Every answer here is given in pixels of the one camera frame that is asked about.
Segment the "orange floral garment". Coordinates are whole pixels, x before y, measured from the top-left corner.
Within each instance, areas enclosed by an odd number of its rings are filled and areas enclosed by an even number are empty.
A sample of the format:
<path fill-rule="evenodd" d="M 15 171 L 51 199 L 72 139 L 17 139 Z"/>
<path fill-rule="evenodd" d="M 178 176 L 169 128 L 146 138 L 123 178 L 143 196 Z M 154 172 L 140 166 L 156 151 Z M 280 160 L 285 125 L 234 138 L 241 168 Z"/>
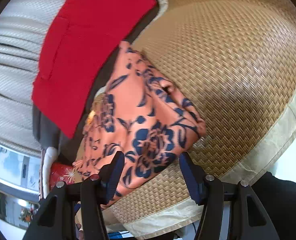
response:
<path fill-rule="evenodd" d="M 114 203 L 166 169 L 205 131 L 192 102 L 123 41 L 103 98 L 86 121 L 82 155 L 73 166 L 87 179 L 122 152 L 124 167 Z"/>

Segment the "red gift box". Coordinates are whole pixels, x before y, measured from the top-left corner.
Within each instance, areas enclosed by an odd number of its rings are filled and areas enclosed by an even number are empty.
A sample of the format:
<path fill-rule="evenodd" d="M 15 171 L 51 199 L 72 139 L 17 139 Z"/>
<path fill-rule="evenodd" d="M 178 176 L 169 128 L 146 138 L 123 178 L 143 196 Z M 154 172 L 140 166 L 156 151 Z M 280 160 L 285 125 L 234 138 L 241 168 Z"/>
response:
<path fill-rule="evenodd" d="M 74 166 L 54 162 L 50 172 L 50 190 L 53 189 L 59 181 L 63 181 L 67 185 L 70 185 L 82 182 L 82 177 L 76 171 Z"/>

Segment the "folded white maroon quilt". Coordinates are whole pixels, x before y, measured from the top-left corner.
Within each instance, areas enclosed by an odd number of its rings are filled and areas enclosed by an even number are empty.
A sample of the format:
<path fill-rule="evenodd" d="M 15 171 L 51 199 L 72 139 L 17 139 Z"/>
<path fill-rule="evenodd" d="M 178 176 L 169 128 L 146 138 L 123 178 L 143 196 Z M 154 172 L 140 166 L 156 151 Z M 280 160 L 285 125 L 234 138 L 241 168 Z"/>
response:
<path fill-rule="evenodd" d="M 45 199 L 50 192 L 51 166 L 58 159 L 58 150 L 48 147 L 41 150 L 41 165 L 39 169 L 39 199 Z"/>

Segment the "dark brown leather sofa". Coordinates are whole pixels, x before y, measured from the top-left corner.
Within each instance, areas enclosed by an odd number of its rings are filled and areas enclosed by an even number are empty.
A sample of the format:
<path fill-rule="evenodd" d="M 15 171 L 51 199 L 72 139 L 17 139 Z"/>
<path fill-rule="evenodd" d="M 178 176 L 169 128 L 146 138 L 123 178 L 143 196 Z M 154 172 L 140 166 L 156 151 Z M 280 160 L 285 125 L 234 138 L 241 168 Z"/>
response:
<path fill-rule="evenodd" d="M 33 134 L 72 164 L 95 94 L 113 71 L 119 43 L 133 42 L 158 0 L 66 0 L 44 39 L 33 83 Z"/>

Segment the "woven bamboo seat mat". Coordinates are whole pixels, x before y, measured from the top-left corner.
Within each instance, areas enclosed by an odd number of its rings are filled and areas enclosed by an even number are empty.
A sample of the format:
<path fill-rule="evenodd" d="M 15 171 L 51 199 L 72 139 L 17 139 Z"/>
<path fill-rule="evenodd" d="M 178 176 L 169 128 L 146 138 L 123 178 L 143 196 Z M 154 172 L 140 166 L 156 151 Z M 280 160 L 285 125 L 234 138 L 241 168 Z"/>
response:
<path fill-rule="evenodd" d="M 134 41 L 192 101 L 192 160 L 254 184 L 296 138 L 296 0 L 158 0 Z"/>

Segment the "beige dotted curtain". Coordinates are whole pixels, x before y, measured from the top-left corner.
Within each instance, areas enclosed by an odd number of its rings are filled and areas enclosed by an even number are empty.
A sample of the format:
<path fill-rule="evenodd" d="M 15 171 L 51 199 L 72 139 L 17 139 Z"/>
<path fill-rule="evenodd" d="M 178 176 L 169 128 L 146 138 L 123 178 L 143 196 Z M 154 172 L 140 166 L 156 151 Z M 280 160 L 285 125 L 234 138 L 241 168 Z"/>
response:
<path fill-rule="evenodd" d="M 0 14 L 0 144 L 38 157 L 31 94 L 46 33 L 65 0 L 10 0 Z"/>

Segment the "red knitted blanket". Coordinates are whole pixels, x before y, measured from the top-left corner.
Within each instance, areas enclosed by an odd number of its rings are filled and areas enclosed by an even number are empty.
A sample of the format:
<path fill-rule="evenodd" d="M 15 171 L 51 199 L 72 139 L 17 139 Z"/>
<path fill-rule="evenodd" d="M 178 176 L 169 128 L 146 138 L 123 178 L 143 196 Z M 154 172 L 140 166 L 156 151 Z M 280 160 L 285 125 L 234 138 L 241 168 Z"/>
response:
<path fill-rule="evenodd" d="M 71 138 L 98 72 L 156 0 L 66 0 L 43 43 L 35 106 Z"/>

